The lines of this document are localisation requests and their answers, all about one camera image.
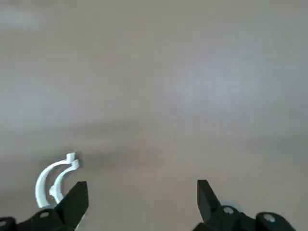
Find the plastic object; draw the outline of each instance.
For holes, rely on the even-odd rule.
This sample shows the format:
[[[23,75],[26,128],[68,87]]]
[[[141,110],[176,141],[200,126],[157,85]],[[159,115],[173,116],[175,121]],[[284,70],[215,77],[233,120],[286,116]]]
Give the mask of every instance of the plastic object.
[[[75,153],[68,153],[66,155],[65,160],[55,162],[55,163],[49,165],[47,168],[45,168],[41,172],[41,174],[39,175],[38,180],[35,184],[35,198],[36,198],[37,204],[40,208],[49,206],[49,203],[46,199],[46,194],[45,194],[45,182],[46,182],[46,178],[47,178],[47,175],[49,174],[49,172],[56,166],[69,165],[69,164],[73,163],[74,159],[75,159]]]
[[[68,167],[66,170],[64,170],[63,172],[61,172],[58,177],[56,178],[56,180],[54,181],[53,186],[49,189],[49,195],[53,196],[56,203],[60,203],[62,201],[62,199],[64,198],[62,193],[61,193],[61,181],[64,177],[64,175],[70,171],[74,171],[79,167],[79,161],[78,160],[74,160],[72,162],[72,166]]]

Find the gray surface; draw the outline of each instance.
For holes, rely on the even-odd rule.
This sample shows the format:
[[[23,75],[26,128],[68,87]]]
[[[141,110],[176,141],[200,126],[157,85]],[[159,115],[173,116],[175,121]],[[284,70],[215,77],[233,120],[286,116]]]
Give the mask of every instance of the gray surface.
[[[78,151],[84,230],[189,231],[197,179],[305,230],[307,1],[0,7],[1,216],[35,212],[40,171]]]

